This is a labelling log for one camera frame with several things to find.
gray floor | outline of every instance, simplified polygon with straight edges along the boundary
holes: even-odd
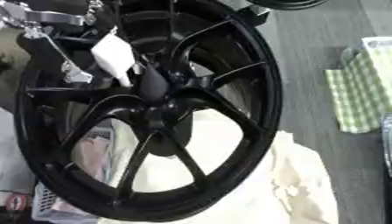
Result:
[[[240,7],[238,0],[225,2]],[[319,152],[332,178],[342,224],[384,221],[382,146],[377,131],[339,132],[323,70],[336,68],[341,50],[361,38],[392,35],[390,0],[330,0],[314,9],[274,11],[259,27],[270,43],[283,76],[285,104],[281,129]],[[10,49],[20,65],[25,56],[0,33],[0,52]],[[0,77],[0,106],[11,108],[15,72]]]

plaid cloth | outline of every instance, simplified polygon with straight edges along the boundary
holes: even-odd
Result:
[[[376,130],[383,115],[392,112],[392,47],[367,47],[343,69],[325,75],[342,131]]]

metal clamp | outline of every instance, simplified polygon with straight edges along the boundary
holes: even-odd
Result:
[[[265,24],[271,9],[262,6],[251,4],[250,6],[238,10],[240,15],[248,20],[253,26]]]
[[[61,72],[66,74],[64,81],[68,83],[72,82],[86,82],[90,83],[93,79],[93,75],[84,72],[78,66],[76,66],[71,60],[64,61],[61,66]]]
[[[27,4],[8,3],[0,0],[0,15],[4,22],[22,26],[24,22],[61,23],[82,26],[85,16],[75,16],[55,11],[31,10]]]

bolt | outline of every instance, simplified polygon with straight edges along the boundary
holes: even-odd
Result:
[[[68,60],[64,61],[63,65],[61,66],[61,71],[63,73],[69,73],[72,70],[72,63]]]
[[[167,107],[169,109],[174,109],[174,108],[176,108],[176,104],[174,104],[174,102],[170,102],[169,105],[167,105]]]
[[[46,169],[52,169],[54,166],[53,164],[45,164]]]
[[[97,35],[97,34],[98,34],[98,31],[97,31],[96,29],[93,29],[93,30],[91,31],[91,34]]]
[[[95,16],[89,13],[85,16],[85,19],[86,19],[86,24],[88,25],[93,25],[96,21]]]

